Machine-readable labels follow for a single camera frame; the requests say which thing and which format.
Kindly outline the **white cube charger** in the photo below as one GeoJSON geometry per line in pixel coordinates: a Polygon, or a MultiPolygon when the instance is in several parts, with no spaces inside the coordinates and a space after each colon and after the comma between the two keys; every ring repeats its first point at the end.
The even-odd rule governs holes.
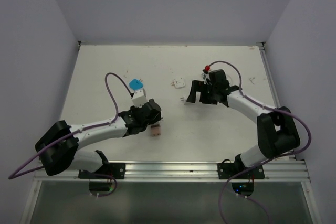
{"type": "Polygon", "coordinates": [[[185,96],[180,97],[180,103],[185,106],[192,105],[192,103],[187,101],[187,97],[185,96]]]}

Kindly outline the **brown USB charger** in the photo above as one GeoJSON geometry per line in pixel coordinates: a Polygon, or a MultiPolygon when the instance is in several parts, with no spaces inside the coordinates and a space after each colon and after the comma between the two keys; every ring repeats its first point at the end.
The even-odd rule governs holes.
{"type": "Polygon", "coordinates": [[[150,132],[152,137],[157,137],[161,135],[161,126],[159,124],[151,125],[150,132]]]}

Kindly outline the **white plug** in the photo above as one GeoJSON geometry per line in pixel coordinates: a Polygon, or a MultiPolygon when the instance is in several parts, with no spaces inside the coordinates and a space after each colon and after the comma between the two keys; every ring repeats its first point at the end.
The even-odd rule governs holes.
{"type": "Polygon", "coordinates": [[[171,86],[176,89],[185,88],[185,80],[182,77],[174,78],[171,82],[171,86]]]}

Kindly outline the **blue plug adapter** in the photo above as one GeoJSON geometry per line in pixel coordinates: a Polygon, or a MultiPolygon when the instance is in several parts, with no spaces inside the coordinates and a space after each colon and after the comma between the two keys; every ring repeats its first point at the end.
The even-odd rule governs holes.
{"type": "Polygon", "coordinates": [[[143,83],[142,83],[142,80],[141,79],[133,79],[129,82],[129,87],[132,89],[132,90],[140,90],[143,88],[143,83]]]}

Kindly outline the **white cube power socket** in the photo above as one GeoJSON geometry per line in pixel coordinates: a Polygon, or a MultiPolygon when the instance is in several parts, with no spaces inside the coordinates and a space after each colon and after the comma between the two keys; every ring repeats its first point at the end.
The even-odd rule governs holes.
{"type": "Polygon", "coordinates": [[[157,122],[155,122],[153,125],[160,125],[161,122],[164,120],[164,117],[161,117],[157,122]]]}

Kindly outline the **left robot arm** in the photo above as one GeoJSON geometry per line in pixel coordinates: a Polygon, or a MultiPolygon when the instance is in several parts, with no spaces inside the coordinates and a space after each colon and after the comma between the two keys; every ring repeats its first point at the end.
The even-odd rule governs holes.
{"type": "Polygon", "coordinates": [[[35,144],[35,150],[48,176],[67,169],[82,170],[104,178],[110,174],[102,151],[84,151],[84,147],[111,138],[137,135],[161,120],[161,107],[150,99],[141,107],[130,107],[112,120],[86,125],[57,121],[35,144]]]}

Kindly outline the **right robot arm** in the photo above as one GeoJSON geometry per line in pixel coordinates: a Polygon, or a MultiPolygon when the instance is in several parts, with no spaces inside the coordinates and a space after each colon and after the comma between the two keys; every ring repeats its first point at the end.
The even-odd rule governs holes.
{"type": "Polygon", "coordinates": [[[223,70],[204,72],[203,80],[193,80],[187,103],[223,104],[251,119],[257,125],[257,144],[238,154],[234,161],[234,172],[246,178],[253,166],[280,156],[300,145],[300,138],[290,110],[286,107],[265,108],[251,102],[237,85],[230,85],[223,70]]]}

